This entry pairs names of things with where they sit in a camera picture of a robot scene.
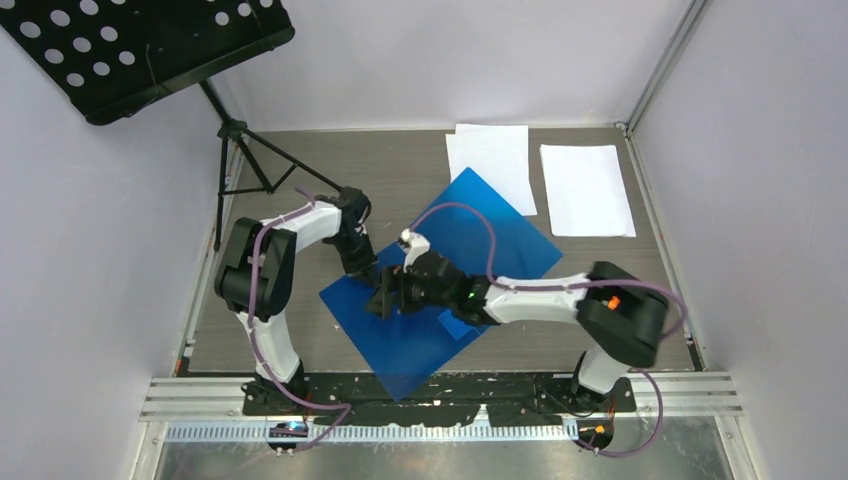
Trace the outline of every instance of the white wall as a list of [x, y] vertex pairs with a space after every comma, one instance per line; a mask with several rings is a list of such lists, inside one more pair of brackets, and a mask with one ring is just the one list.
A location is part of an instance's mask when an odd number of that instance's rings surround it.
[[0, 35], [0, 478], [126, 474], [214, 216], [199, 88], [107, 127]]
[[845, 478], [848, 2], [716, 1], [637, 141], [771, 478]]
[[294, 40], [227, 77], [258, 130], [597, 125], [630, 115], [688, 3], [283, 0]]

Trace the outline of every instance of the stack of white paper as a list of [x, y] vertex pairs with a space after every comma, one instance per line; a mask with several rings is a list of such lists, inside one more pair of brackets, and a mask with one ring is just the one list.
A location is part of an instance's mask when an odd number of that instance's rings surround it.
[[522, 215], [536, 215], [530, 189], [528, 128], [458, 124], [445, 135], [451, 181], [471, 168]]
[[562, 237], [635, 237], [614, 145], [542, 145], [551, 230]]

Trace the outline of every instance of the black tripod stand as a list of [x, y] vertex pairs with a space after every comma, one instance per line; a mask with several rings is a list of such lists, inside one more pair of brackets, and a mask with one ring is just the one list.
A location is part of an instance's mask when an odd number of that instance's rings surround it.
[[[255, 132], [251, 131], [247, 128], [247, 123], [241, 120], [235, 120], [233, 117], [227, 113], [227, 109], [224, 108], [224, 104], [221, 103], [221, 99], [218, 97], [218, 93], [215, 91], [215, 88], [209, 83], [209, 80], [202, 80], [200, 82], [200, 88], [203, 89], [203, 93], [206, 94], [206, 98], [209, 99], [209, 102], [212, 103], [212, 107], [215, 109], [215, 112], [218, 113], [218, 116], [221, 117], [221, 129], [218, 130], [218, 137], [221, 138], [221, 170], [218, 177], [218, 214], [217, 220], [215, 223], [215, 251], [217, 252], [219, 248], [221, 248], [221, 235], [224, 229], [224, 196], [226, 195], [239, 195], [242, 193], [254, 193], [254, 192], [265, 192], [267, 194], [274, 193], [277, 188], [291, 175], [298, 167], [307, 171], [310, 175], [321, 180], [326, 183], [333, 189], [338, 192], [342, 191], [342, 187], [339, 184], [333, 182], [329, 178], [321, 175], [319, 172], [315, 171], [309, 165], [301, 162], [297, 158], [289, 155], [280, 147], [274, 145], [268, 140], [262, 138]], [[277, 155], [285, 158], [286, 160], [292, 163], [292, 166], [289, 167], [288, 170], [277, 180], [276, 183], [271, 184], [268, 180], [268, 177], [265, 175], [265, 172], [262, 171], [262, 167], [259, 166], [259, 163], [256, 162], [256, 157], [253, 156], [253, 152], [247, 146], [247, 143], [244, 141], [244, 135], [252, 138], [253, 140], [261, 143], [265, 147], [267, 147], [272, 152]], [[256, 178], [259, 179], [259, 183], [262, 184], [261, 187], [257, 188], [243, 188], [241, 190], [227, 190], [226, 189], [226, 176], [227, 176], [227, 152], [229, 150], [229, 142], [235, 142], [238, 145], [239, 149], [241, 149], [242, 153], [244, 153], [244, 158], [247, 160], [247, 163], [250, 165], [250, 168], [253, 169], [253, 172], [256, 173]]]

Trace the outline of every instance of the blue sheet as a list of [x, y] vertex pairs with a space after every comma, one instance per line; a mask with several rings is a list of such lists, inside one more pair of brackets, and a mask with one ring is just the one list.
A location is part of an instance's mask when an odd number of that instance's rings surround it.
[[[495, 275], [539, 278], [562, 257], [544, 235], [471, 169], [462, 172], [430, 207], [445, 202], [473, 207], [492, 224], [497, 238]], [[464, 272], [485, 273], [489, 235], [470, 212], [455, 208], [440, 210], [416, 230], [427, 237], [432, 249]], [[397, 244], [392, 244], [377, 257], [382, 268], [403, 263], [404, 253]], [[486, 331], [485, 327], [468, 327], [450, 312], [436, 307], [411, 315], [395, 312], [391, 318], [382, 320], [365, 311], [372, 293], [371, 288], [342, 277], [320, 295], [395, 401], [412, 393]]]

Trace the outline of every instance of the small blue square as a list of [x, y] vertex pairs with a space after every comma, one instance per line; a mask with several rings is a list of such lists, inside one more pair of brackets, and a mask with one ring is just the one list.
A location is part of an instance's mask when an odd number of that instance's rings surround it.
[[[470, 168], [427, 210], [446, 202], [468, 205], [492, 225], [497, 239], [493, 264], [496, 276], [540, 278], [562, 257], [536, 227]], [[470, 212], [443, 209], [429, 216], [416, 230], [427, 237], [433, 250], [449, 258], [466, 274], [485, 274], [491, 241], [486, 228]], [[404, 253], [392, 244], [377, 257], [382, 268], [402, 264]], [[443, 316], [445, 309], [437, 307], [410, 315], [394, 312], [391, 318], [383, 320], [365, 311], [372, 293], [373, 289], [342, 277], [320, 295], [395, 401], [409, 395], [486, 330], [486, 327], [472, 328], [474, 334], [470, 330], [463, 334], [465, 325], [452, 316]]]

